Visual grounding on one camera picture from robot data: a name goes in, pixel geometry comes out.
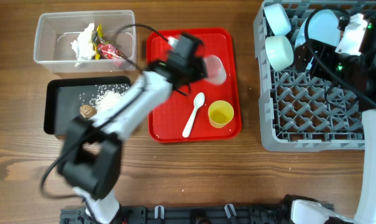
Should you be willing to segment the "white tissue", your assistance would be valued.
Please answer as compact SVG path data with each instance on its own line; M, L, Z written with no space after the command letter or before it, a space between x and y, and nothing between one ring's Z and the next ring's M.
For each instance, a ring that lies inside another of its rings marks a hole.
M96 52L92 41L93 32L94 23L90 23L71 43L71 48L75 52L77 60L91 60L95 56Z

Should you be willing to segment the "blue bowl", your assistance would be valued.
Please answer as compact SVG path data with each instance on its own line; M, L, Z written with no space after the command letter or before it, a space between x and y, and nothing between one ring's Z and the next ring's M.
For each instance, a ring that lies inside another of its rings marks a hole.
M272 4L264 7L264 13L275 35L287 35L291 31L289 18L281 4Z

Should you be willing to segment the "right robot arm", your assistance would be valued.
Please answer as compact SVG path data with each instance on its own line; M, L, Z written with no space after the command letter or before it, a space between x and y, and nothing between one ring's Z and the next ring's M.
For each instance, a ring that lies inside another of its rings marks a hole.
M359 98L365 137L364 173L354 223L376 223L376 44L360 44L358 55L341 56L314 39L299 47L296 63L314 60L311 74L334 81Z

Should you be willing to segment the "white plastic spoon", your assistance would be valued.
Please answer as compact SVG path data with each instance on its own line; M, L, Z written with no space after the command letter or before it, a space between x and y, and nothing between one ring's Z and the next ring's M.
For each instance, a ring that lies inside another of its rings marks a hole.
M193 100L193 111L191 112L190 114L190 117L184 127L184 130L182 132L182 136L184 138L187 138L190 133L191 133L191 130L193 128L193 124L195 122L195 118L196 118L196 114L198 112L198 109L201 108L203 105L204 105L204 101L205 101L205 95L203 92L200 92L198 93L194 100Z

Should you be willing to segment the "pink cup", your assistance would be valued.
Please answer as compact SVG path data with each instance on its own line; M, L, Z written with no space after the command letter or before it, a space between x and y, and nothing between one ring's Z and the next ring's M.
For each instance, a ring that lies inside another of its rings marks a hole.
M222 85L226 81L227 73L221 59L216 55L209 55L204 58L207 77L205 80L213 85Z

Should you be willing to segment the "brown food ball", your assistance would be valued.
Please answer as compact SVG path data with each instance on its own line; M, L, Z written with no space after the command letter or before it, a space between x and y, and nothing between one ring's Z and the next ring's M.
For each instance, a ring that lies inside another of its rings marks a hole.
M80 106L80 115L86 119L90 119L96 114L96 109L91 105Z

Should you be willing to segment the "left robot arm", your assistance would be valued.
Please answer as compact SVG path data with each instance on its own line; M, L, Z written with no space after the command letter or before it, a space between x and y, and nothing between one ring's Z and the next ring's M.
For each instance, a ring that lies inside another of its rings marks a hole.
M113 188L120 175L123 141L172 91L206 76L201 57L183 63L153 61L115 107L71 122L57 172L83 198L92 221L112 223L120 209Z

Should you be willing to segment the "light blue plate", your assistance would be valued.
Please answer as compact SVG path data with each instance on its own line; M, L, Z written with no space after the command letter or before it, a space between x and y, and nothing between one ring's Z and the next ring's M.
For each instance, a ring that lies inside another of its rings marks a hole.
M337 28L339 20L331 10L317 12L308 26L308 37L337 47L341 31Z

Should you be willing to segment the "yellow cup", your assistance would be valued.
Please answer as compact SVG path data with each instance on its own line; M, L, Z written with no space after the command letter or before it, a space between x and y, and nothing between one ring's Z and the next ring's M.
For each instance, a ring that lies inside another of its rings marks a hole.
M234 108L227 101L214 101L208 108L208 117L212 127L223 128L232 121Z

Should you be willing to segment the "black waste tray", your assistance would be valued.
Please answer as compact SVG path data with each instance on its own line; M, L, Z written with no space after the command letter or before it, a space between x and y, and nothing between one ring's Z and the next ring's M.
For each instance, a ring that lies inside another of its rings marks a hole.
M128 77L93 77L53 80L47 85L44 131L51 135L63 135L70 121L80 115L82 106L79 94L90 85L127 83Z

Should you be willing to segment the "white rice grains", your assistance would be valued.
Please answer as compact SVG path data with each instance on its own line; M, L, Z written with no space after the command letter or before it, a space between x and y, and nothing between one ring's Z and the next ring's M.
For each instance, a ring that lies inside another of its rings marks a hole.
M82 105L90 105L100 113L115 106L129 88L127 83L85 86L79 99Z

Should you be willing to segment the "clear plastic bin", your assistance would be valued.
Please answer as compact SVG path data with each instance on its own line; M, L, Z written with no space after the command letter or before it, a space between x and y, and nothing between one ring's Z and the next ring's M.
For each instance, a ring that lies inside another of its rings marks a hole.
M118 30L135 22L131 10L75 11L42 14L37 25L34 61L52 73L120 72L134 66L122 59L77 60L71 43L90 23L102 25L105 40L135 62L137 37L135 27Z

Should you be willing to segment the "yellow snack wrapper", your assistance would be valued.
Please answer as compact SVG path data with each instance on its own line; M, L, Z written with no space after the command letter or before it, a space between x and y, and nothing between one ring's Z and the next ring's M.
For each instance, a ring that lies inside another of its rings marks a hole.
M95 51L94 59L99 60L101 55L98 51L98 45L100 43L104 42L104 40L103 40L103 30L102 30L101 24L99 24L98 27L96 28L96 30L93 32L91 41L94 45L94 51Z

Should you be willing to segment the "red snack wrapper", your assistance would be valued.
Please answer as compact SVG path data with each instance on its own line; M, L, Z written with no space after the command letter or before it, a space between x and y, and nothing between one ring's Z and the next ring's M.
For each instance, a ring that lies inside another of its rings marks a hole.
M112 44L100 43L98 45L98 53L105 59L117 59L122 58L123 53L120 52Z

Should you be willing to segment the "green bowl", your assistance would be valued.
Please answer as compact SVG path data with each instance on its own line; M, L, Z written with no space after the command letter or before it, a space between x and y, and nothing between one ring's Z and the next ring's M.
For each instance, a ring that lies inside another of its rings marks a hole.
M276 72L288 68L294 62L293 48L284 35L267 37L265 52L271 67Z

